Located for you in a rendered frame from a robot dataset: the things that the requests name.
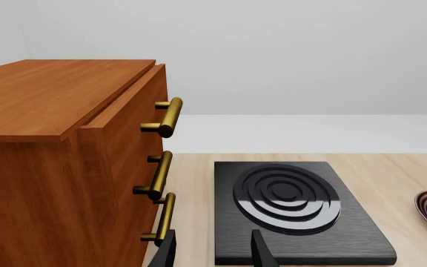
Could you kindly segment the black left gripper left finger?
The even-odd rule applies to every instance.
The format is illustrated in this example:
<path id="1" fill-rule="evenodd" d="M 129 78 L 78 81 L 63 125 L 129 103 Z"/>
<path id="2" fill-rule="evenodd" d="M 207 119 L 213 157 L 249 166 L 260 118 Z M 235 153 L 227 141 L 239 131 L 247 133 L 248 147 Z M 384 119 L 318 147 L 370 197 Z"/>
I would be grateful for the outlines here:
<path id="1" fill-rule="evenodd" d="M 176 232 L 169 230 L 148 267 L 173 267 L 176 256 Z"/>

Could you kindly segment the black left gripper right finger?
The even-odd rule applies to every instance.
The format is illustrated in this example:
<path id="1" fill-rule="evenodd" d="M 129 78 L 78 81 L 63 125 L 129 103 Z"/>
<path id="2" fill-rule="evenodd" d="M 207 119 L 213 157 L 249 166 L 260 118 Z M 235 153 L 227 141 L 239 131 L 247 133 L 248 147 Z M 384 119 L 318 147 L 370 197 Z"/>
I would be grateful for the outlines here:
<path id="1" fill-rule="evenodd" d="M 279 267 L 258 229 L 251 231 L 251 254 L 254 267 Z"/>

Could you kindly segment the flat black stove plate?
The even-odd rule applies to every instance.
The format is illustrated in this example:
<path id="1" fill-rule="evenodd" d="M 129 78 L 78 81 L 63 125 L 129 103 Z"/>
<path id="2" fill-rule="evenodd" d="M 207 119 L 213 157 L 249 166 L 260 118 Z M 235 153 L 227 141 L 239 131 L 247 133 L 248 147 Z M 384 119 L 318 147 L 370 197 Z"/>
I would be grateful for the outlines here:
<path id="1" fill-rule="evenodd" d="M 391 266 L 397 253 L 327 162 L 215 162 L 215 263 L 249 266 L 259 231 L 283 266 Z"/>

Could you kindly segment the wooden cabinet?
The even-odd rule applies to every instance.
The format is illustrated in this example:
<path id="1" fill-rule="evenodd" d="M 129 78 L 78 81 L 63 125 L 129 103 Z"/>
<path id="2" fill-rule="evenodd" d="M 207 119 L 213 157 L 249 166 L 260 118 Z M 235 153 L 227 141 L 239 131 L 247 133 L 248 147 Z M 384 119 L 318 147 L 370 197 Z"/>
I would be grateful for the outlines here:
<path id="1" fill-rule="evenodd" d="M 0 267 L 103 267 L 79 129 L 154 60 L 0 66 Z"/>

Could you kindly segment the wooden drawer, slightly open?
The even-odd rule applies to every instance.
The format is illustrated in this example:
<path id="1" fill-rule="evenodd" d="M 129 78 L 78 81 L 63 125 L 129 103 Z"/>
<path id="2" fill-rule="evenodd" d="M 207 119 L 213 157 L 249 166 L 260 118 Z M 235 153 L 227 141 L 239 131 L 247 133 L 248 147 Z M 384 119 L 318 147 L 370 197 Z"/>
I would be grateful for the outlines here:
<path id="1" fill-rule="evenodd" d="M 157 133 L 143 133 L 142 123 L 160 122 L 162 111 L 155 102 L 167 99 L 164 65 L 151 68 L 135 84 L 79 129 L 84 161 L 89 166 L 123 163 L 130 155 L 160 155 Z"/>

